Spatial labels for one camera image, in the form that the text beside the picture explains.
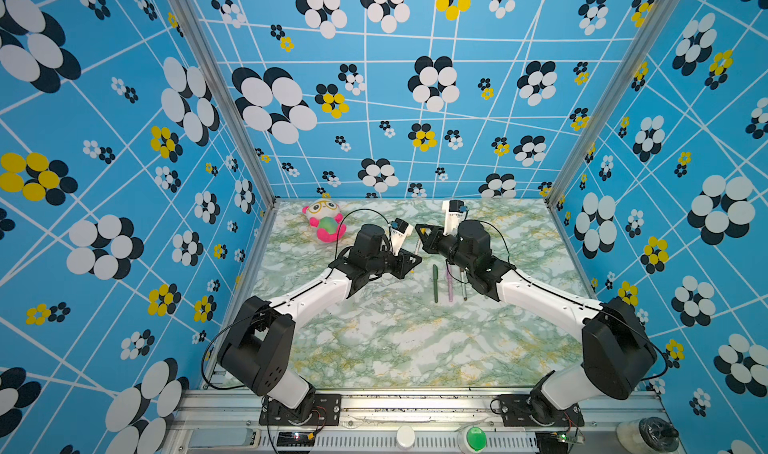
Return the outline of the dark green pen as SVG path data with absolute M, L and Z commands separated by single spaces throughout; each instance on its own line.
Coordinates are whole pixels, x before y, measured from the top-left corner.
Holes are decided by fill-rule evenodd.
M 433 286 L 433 300 L 435 304 L 439 304 L 439 268 L 436 264 L 432 265 L 432 286 Z

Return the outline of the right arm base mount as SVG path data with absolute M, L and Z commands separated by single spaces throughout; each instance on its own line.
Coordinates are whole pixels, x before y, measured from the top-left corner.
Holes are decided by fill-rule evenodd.
M 583 414 L 577 404 L 566 410 L 552 407 L 544 398 L 527 394 L 503 394 L 491 401 L 493 411 L 505 427 L 567 429 L 583 427 Z

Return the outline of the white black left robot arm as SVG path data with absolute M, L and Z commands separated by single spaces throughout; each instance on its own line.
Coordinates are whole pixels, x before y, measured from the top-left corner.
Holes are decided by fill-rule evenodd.
M 342 250 L 317 278 L 297 289 L 263 300 L 253 296 L 240 307 L 227 330 L 217 361 L 246 388 L 278 402 L 292 417 L 305 420 L 316 389 L 289 369 L 294 335 L 317 315 L 383 275 L 403 279 L 421 258 L 402 248 L 414 227 L 397 218 L 391 232 L 365 224 L 354 244 Z

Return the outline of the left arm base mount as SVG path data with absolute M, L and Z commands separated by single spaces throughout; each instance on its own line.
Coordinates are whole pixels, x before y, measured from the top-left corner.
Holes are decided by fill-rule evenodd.
M 313 390 L 295 408 L 289 408 L 280 401 L 268 397 L 262 409 L 259 425 L 327 427 L 338 426 L 342 407 L 342 396 L 337 393 L 317 393 Z

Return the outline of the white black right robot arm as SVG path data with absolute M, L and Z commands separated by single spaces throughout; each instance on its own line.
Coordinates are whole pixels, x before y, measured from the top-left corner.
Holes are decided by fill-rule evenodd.
M 527 310 L 581 344 L 579 363 L 548 373 L 530 391 L 527 405 L 536 423 L 551 425 L 572 406 L 598 395 L 626 400 L 656 363 L 655 345 L 633 306 L 618 297 L 600 302 L 577 296 L 523 273 L 492 252 L 481 221 L 462 221 L 454 234 L 426 224 L 416 231 L 424 251 L 458 267 L 477 293 Z

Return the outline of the white marker pen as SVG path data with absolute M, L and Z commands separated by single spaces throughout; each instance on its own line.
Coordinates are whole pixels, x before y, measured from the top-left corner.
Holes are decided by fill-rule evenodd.
M 468 278 L 465 273 L 465 271 L 461 271 L 460 273 L 460 279 L 462 284 L 462 297 L 463 300 L 466 302 L 468 300 Z

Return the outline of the pink pen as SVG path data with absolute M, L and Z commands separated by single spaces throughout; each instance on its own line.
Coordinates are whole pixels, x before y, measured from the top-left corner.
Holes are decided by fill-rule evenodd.
M 453 277 L 452 272 L 449 264 L 446 264 L 446 283 L 447 283 L 447 295 L 448 295 L 448 303 L 452 304 L 454 302 L 454 289 L 453 289 Z

